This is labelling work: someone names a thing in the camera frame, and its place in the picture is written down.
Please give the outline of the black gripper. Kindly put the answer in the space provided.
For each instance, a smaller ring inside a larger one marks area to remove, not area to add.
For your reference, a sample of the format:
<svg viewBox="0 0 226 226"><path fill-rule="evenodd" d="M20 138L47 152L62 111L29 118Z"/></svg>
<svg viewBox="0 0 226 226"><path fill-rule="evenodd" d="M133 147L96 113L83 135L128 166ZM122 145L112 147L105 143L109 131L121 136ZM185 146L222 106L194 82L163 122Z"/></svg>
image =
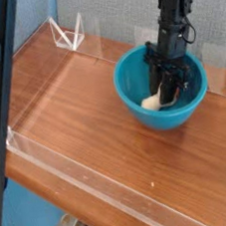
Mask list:
<svg viewBox="0 0 226 226"><path fill-rule="evenodd" d="M144 61L149 65L150 93L156 95L160 87L162 105L174 103L178 88L185 89L189 68L184 64L188 45L189 27L187 19L165 20L158 18L157 44L146 42Z"/></svg>

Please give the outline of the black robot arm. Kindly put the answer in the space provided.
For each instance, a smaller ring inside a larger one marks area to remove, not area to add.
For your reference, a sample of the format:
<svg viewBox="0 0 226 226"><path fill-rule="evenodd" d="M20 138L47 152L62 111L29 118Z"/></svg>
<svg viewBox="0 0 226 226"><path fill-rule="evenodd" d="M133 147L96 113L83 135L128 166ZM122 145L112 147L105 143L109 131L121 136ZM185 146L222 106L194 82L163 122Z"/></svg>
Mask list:
<svg viewBox="0 0 226 226"><path fill-rule="evenodd" d="M158 0L160 15L156 44L145 43L144 61L149 64L150 93L163 107L176 101L179 89L186 89L188 66L184 62L186 48L193 44L189 30L194 29L187 16L192 0Z"/></svg>

